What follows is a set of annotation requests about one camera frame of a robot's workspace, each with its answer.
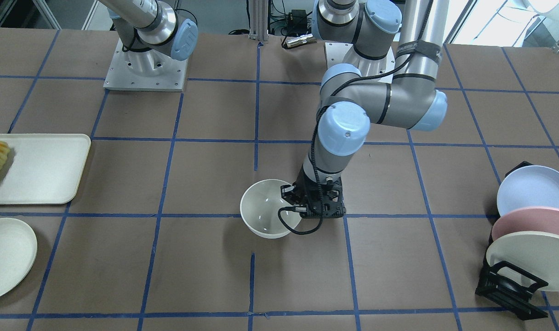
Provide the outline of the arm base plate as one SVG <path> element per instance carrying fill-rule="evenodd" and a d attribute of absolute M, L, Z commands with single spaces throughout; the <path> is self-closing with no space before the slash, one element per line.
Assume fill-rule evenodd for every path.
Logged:
<path fill-rule="evenodd" d="M 116 44 L 103 87 L 111 91 L 183 92 L 188 60 L 178 61 L 155 50 L 123 51 Z"/>
<path fill-rule="evenodd" d="M 358 73 L 361 77 L 371 77 L 389 73 L 395 68 L 394 54 L 388 49 L 381 59 L 366 59 L 355 52 L 352 44 L 328 42 L 325 44 L 327 70 L 321 84 L 341 73 Z"/>

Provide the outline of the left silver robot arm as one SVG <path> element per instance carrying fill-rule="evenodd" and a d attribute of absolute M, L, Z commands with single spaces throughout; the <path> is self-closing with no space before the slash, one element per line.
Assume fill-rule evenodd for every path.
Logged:
<path fill-rule="evenodd" d="M 282 186 L 280 212 L 340 218 L 342 173 L 372 124 L 432 131 L 447 113 L 436 89 L 447 0 L 317 0 L 313 36 L 351 45 L 322 77 L 316 125 L 296 182 Z"/>

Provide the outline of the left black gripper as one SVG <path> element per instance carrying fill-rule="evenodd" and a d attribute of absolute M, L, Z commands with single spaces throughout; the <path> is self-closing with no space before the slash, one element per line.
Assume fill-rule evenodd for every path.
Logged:
<path fill-rule="evenodd" d="M 302 218 L 341 218 L 345 215 L 343 185 L 340 176 L 332 176 L 329 183 L 317 184 L 303 168 L 296 181 L 280 187 L 281 198 L 290 205 L 307 208 Z"/>

